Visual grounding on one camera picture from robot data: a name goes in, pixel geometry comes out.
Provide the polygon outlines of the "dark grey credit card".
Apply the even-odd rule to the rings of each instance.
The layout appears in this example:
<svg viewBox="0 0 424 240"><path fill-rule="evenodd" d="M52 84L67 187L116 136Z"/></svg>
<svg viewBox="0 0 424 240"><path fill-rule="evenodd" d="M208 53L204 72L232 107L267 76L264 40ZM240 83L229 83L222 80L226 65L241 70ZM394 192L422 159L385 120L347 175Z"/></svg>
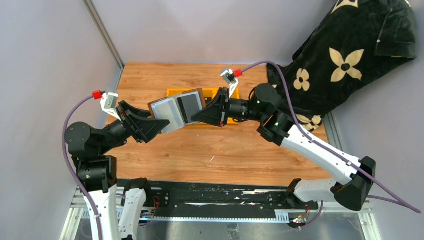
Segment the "dark grey credit card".
<svg viewBox="0 0 424 240"><path fill-rule="evenodd" d="M176 98L182 120L185 125L190 125L196 121L192 120L192 116L203 109L202 101L198 91L184 93Z"/></svg>

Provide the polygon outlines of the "brown leather card holder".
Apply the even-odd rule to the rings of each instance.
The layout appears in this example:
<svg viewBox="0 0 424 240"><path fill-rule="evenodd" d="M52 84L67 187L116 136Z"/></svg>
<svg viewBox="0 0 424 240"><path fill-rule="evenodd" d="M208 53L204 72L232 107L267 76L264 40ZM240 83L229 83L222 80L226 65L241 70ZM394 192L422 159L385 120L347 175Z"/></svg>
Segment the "brown leather card holder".
<svg viewBox="0 0 424 240"><path fill-rule="evenodd" d="M202 107L204 109L206 107L206 101L203 94L203 90L201 88L195 88L195 89L179 92L179 93L152 101L147 104L150 113L155 119L166 119L170 121L170 124L161 131L162 134L168 134L176 130L182 129L186 126L199 123L198 121L196 121L195 123L192 123L192 124L184 124L179 106L177 104L177 97L179 97L182 94L186 94L190 92L199 92L199 96L202 101Z"/></svg>

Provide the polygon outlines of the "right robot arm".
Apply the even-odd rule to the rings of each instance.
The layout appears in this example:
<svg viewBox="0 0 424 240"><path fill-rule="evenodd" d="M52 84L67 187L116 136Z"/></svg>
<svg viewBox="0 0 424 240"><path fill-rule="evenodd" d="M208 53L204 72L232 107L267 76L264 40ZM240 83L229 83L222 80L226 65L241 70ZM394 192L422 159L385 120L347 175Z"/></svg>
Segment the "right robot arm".
<svg viewBox="0 0 424 240"><path fill-rule="evenodd" d="M230 98L229 90L220 88L191 119L217 127L224 127L228 118L259 122L257 131L265 140L304 156L331 175L321 180L294 179L282 198L284 203L295 208L311 201L329 201L360 211L373 186L367 175L375 176L375 160L344 153L297 126L293 117L278 109L281 102L268 83L255 87L248 100Z"/></svg>

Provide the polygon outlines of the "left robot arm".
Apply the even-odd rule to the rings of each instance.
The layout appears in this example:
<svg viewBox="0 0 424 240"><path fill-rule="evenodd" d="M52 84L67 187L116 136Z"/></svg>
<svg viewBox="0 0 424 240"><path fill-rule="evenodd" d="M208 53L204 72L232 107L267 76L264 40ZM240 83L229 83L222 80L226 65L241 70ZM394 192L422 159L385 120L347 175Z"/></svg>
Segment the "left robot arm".
<svg viewBox="0 0 424 240"><path fill-rule="evenodd" d="M117 120L103 129L85 122L66 127L65 154L84 194L94 240L137 239L142 208L153 199L147 178L130 179L124 187L123 211L117 213L118 160L107 153L124 146L129 138L148 143L170 124L168 119L153 118L148 110L121 101L115 108Z"/></svg>

